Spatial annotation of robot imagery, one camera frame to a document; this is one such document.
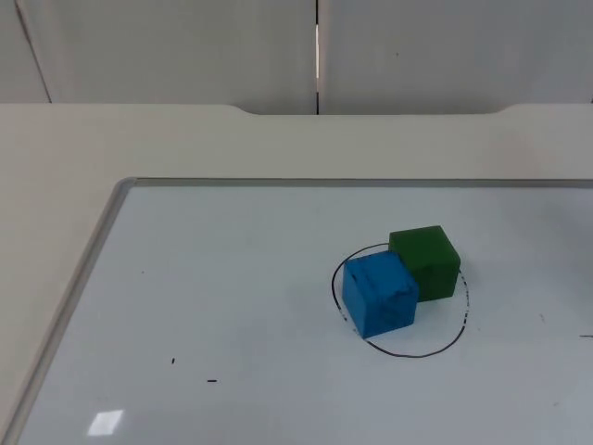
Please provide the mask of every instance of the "black marker circle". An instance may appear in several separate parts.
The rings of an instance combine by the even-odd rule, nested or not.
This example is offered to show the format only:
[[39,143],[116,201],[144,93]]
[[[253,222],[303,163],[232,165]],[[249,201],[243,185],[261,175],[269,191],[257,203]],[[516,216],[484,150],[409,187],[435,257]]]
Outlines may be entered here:
[[[346,261],[355,257],[356,255],[364,252],[365,250],[369,250],[370,248],[379,248],[380,246],[387,246],[387,245],[388,245],[388,243],[379,243],[379,244],[373,244],[372,246],[367,246],[366,248],[361,248],[360,250],[357,250],[356,252],[345,257],[342,260],[342,262],[340,262],[337,265],[337,267],[335,268],[334,274],[332,275],[332,295],[334,296],[335,306],[340,311],[340,314],[342,315],[342,318],[344,319],[344,321],[347,321],[347,317],[344,314],[342,306],[340,305],[339,301],[337,300],[337,296],[335,294],[335,278],[337,277],[337,273],[340,272],[340,269],[342,269],[342,267],[344,267],[344,264],[346,263]],[[465,331],[465,326],[467,325],[467,319],[470,314],[470,290],[467,287],[467,281],[465,281],[465,277],[463,276],[463,273],[461,272],[461,270],[460,270],[460,277],[461,277],[461,281],[463,282],[463,285],[465,287],[465,299],[466,299],[465,315],[463,316],[463,323],[461,324],[460,332],[445,347],[441,348],[440,350],[428,352],[427,354],[411,355],[411,354],[399,354],[397,352],[393,352],[391,350],[386,350],[384,348],[381,348],[380,346],[375,345],[374,343],[372,343],[369,340],[364,340],[364,341],[366,341],[369,345],[371,345],[376,350],[380,350],[383,354],[387,354],[387,355],[390,355],[391,357],[399,357],[399,358],[403,358],[403,359],[425,359],[426,357],[431,357],[433,355],[440,354],[441,352],[448,350],[451,346],[453,346],[455,343],[457,343],[457,341],[461,338],[461,335]]]

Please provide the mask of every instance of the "cube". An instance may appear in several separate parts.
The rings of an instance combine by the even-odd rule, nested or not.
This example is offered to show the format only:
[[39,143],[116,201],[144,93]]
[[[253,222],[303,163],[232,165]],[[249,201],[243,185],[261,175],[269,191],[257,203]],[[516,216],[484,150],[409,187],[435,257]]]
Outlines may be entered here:
[[419,301],[453,295],[461,260],[440,225],[393,232],[389,250],[399,255],[418,283]]
[[392,252],[344,265],[342,299],[362,338],[414,323],[418,295],[418,285]]

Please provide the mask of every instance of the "whiteboard frame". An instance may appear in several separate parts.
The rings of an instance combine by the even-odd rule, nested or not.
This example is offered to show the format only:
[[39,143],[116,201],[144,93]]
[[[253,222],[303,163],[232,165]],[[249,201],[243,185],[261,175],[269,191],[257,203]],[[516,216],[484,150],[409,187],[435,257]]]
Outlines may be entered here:
[[119,181],[97,222],[82,257],[69,281],[67,291],[58,305],[56,315],[36,355],[32,370],[27,375],[26,385],[11,416],[2,444],[16,444],[24,429],[45,375],[56,355],[68,327],[70,317],[76,310],[82,292],[90,277],[96,260],[107,240],[111,227],[130,190],[134,187],[457,187],[457,188],[593,188],[593,180],[411,180],[411,179],[231,179],[231,178],[143,178],[131,177]]

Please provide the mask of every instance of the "whiteboard surface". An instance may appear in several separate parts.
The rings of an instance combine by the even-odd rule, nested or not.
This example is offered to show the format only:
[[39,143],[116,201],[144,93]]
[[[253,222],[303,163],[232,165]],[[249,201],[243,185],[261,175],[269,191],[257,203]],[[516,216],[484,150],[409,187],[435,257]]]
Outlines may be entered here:
[[[344,323],[331,275],[436,223],[468,328],[389,357]],[[19,443],[590,443],[591,227],[588,189],[135,187]],[[458,294],[381,341],[432,347]]]

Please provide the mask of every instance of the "white table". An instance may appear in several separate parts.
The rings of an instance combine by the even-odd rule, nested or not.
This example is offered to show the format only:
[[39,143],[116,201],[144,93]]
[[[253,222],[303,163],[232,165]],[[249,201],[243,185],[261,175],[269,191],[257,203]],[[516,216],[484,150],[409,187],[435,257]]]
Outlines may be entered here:
[[139,177],[591,178],[593,108],[256,117],[228,107],[0,107],[3,430],[114,185]]

